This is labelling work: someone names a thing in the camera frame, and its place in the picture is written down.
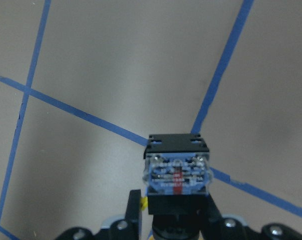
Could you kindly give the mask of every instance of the concrete floor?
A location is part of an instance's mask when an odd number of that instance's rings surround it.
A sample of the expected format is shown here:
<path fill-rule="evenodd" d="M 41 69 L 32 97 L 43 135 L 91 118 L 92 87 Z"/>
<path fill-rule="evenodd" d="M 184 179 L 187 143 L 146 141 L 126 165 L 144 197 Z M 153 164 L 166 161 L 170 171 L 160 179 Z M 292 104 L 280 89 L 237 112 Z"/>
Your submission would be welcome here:
<path fill-rule="evenodd" d="M 0 240 L 97 232 L 191 129 L 223 213 L 302 233 L 302 0 L 250 2 L 0 0 Z"/>

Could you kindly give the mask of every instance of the silver bolt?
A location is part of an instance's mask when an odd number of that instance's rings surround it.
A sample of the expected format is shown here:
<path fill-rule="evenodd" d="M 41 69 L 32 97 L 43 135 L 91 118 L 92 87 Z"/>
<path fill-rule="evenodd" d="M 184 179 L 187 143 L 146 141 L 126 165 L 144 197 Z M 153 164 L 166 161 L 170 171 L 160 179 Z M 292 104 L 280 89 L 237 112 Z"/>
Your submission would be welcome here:
<path fill-rule="evenodd" d="M 228 228 L 235 227 L 236 225 L 236 222 L 231 218 L 227 218 L 224 223 Z"/>
<path fill-rule="evenodd" d="M 117 224 L 117 229 L 123 230 L 123 229 L 127 228 L 127 226 L 128 226 L 127 222 L 123 220 Z"/>
<path fill-rule="evenodd" d="M 276 235 L 276 236 L 280 236 L 282 235 L 282 229 L 279 227 L 279 226 L 271 226 L 270 227 L 270 232 L 273 234 L 273 235 Z"/>
<path fill-rule="evenodd" d="M 85 232 L 82 229 L 79 229 L 79 231 L 73 235 L 74 240 L 80 240 L 83 237 L 85 237 Z"/>

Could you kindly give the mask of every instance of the yellow object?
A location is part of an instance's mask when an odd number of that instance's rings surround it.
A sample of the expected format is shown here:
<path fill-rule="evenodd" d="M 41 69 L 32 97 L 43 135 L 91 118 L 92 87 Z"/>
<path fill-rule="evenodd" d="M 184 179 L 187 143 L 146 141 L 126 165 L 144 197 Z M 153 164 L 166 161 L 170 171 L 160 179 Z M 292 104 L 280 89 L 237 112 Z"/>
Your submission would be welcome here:
<path fill-rule="evenodd" d="M 147 204 L 148 204 L 148 202 L 147 202 L 147 196 L 141 198 L 141 209 L 142 209 L 142 211 L 143 211 L 145 208 L 147 208 Z"/>

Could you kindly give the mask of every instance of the metal screw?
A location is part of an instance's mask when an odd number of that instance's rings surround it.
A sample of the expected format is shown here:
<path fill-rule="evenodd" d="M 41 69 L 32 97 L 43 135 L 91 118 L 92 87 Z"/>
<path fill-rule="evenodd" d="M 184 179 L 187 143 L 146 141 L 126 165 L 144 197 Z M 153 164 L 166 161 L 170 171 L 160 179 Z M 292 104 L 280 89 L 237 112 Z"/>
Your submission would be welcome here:
<path fill-rule="evenodd" d="M 236 225 L 236 222 L 231 218 L 227 218 L 224 223 L 228 228 L 235 227 Z"/>
<path fill-rule="evenodd" d="M 117 224 L 117 229 L 123 230 L 123 229 L 127 228 L 127 226 L 128 226 L 127 222 L 123 220 Z"/>
<path fill-rule="evenodd" d="M 74 240 L 80 240 L 83 237 L 85 237 L 85 232 L 82 229 L 79 229 L 79 231 L 73 235 Z"/>
<path fill-rule="evenodd" d="M 279 226 L 271 226 L 270 232 L 276 236 L 282 235 L 282 233 L 283 233 L 282 229 Z"/>

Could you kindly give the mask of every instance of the gray floor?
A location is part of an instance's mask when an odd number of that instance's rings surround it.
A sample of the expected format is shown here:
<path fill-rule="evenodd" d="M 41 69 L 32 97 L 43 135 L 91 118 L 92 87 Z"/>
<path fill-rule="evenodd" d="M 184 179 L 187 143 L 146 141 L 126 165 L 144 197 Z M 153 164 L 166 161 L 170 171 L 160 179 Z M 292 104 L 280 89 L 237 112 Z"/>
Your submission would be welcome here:
<path fill-rule="evenodd" d="M 145 189 L 138 143 L 191 131 L 242 4 L 48 3 L 32 66 L 44 1 L 0 0 L 0 240 L 53 239 L 75 225 L 96 232 L 123 213 L 129 190 Z M 138 143 L 104 121 L 141 136 Z M 302 0 L 254 2 L 200 133 L 229 183 L 292 204 L 280 208 L 215 179 L 223 213 L 257 231 L 279 221 L 302 233 L 302 217 L 288 211 L 302 208 Z M 143 218 L 145 239 L 151 218 Z"/>

